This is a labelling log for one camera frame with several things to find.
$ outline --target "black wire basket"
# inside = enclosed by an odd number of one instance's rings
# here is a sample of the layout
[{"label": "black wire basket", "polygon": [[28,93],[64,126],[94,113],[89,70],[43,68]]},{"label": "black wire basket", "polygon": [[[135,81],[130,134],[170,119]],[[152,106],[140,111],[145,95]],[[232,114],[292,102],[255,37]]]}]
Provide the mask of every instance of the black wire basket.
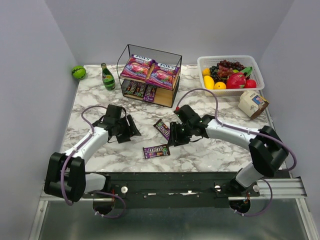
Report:
[{"label": "black wire basket", "polygon": [[[152,84],[148,84],[145,80],[137,80],[132,78],[126,78],[121,75],[125,65],[128,63],[129,58],[132,55],[143,56],[146,58],[154,59],[157,63],[167,64],[175,67],[179,67],[179,72],[176,74],[172,74],[172,90],[166,89],[160,86],[156,86],[155,95],[153,101],[144,100],[141,96],[136,96],[134,94],[127,94],[126,89],[131,84],[132,81],[137,83],[144,83],[146,86],[152,86]],[[123,50],[117,64],[116,64],[116,71],[119,78],[119,82],[121,85],[122,95],[126,98],[135,99],[138,101],[148,102],[151,104],[157,104],[164,107],[172,108],[176,94],[179,88],[180,82],[180,74],[181,74],[181,63],[182,63],[182,56],[166,51],[155,50],[147,47],[136,46],[128,44],[125,49]],[[148,72],[148,76],[152,72],[153,66],[150,68]]]}]

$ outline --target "white marble surface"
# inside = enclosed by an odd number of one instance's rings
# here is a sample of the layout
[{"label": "white marble surface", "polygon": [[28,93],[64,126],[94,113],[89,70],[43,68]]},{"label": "white marble surface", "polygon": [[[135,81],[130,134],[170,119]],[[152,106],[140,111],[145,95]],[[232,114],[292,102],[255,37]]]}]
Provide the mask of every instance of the white marble surface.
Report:
[{"label": "white marble surface", "polygon": [[[125,107],[142,134],[142,136],[132,137],[129,142],[105,144],[88,161],[86,171],[226,172],[238,171],[251,162],[250,153],[247,150],[218,139],[202,139],[187,145],[170,147],[170,156],[144,158],[143,147],[167,143],[166,139],[153,127],[153,124],[160,118],[168,126],[171,121],[176,121],[177,117],[173,110],[178,100],[188,90],[201,87],[197,66],[182,66],[179,90],[173,108],[123,97],[115,65],[108,66],[116,78],[114,91],[105,89],[99,65],[85,65],[84,67],[87,70],[87,78],[79,83],[62,150],[65,151],[74,146],[88,132],[89,126],[82,120],[81,112],[92,105],[114,104]],[[226,123],[248,128],[261,128],[270,124],[265,112],[257,119],[250,120],[238,108],[238,96],[219,97],[218,100],[218,116]],[[214,98],[206,97],[202,91],[192,92],[181,104],[189,104],[200,116],[213,115],[215,110]],[[102,108],[91,109],[86,117],[93,123],[104,113]]]}]

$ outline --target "white plastic basket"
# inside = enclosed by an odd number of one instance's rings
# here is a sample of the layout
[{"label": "white plastic basket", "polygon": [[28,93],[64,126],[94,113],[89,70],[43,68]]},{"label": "white plastic basket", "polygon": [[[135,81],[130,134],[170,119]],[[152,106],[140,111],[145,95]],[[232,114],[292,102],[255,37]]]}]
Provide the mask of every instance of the white plastic basket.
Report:
[{"label": "white plastic basket", "polygon": [[[202,71],[206,68],[210,68],[213,65],[217,65],[220,61],[227,60],[230,62],[240,62],[245,67],[252,67],[252,73],[250,79],[256,81],[256,88],[237,88],[237,89],[224,89],[224,90],[211,90],[217,96],[239,96],[247,90],[262,90],[265,87],[264,79],[262,78],[258,64],[252,56],[249,55],[229,55],[229,56],[201,56],[198,58],[198,71],[203,88],[205,87]],[[212,97],[209,92],[204,92],[207,97]]]}]

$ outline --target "chocolate bar wrapper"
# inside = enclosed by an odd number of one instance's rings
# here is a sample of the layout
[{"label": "chocolate bar wrapper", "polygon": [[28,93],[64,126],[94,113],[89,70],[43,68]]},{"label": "chocolate bar wrapper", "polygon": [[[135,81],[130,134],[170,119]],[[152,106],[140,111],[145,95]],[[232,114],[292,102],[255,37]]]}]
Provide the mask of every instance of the chocolate bar wrapper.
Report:
[{"label": "chocolate bar wrapper", "polygon": [[135,95],[136,97],[139,97],[139,98],[143,98],[146,89],[147,89],[147,85],[145,83],[139,82],[133,95]]},{"label": "chocolate bar wrapper", "polygon": [[167,144],[152,147],[143,147],[142,149],[145,159],[170,155],[170,150]]},{"label": "chocolate bar wrapper", "polygon": [[169,141],[170,138],[170,129],[168,126],[162,121],[162,119],[159,119],[154,125],[153,125],[161,134],[165,137],[167,141]]},{"label": "chocolate bar wrapper", "polygon": [[155,96],[156,96],[156,90],[157,90],[156,86],[148,85],[148,87],[145,90],[143,100],[146,102],[153,103],[155,100]]},{"label": "chocolate bar wrapper", "polygon": [[130,89],[131,89],[133,84],[134,84],[134,81],[130,81],[129,82],[129,85],[126,87],[126,89],[124,91],[125,94],[131,94]]},{"label": "chocolate bar wrapper", "polygon": [[137,87],[138,87],[138,82],[130,81],[129,86],[126,88],[124,93],[132,95],[136,91]]}]

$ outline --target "green ball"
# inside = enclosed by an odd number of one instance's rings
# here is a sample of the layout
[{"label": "green ball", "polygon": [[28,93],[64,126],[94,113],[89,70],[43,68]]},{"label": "green ball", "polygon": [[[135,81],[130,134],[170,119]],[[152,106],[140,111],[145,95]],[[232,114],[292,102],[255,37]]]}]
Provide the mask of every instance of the green ball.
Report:
[{"label": "green ball", "polygon": [[83,66],[75,66],[72,68],[72,76],[75,79],[82,80],[86,77],[86,69]]}]

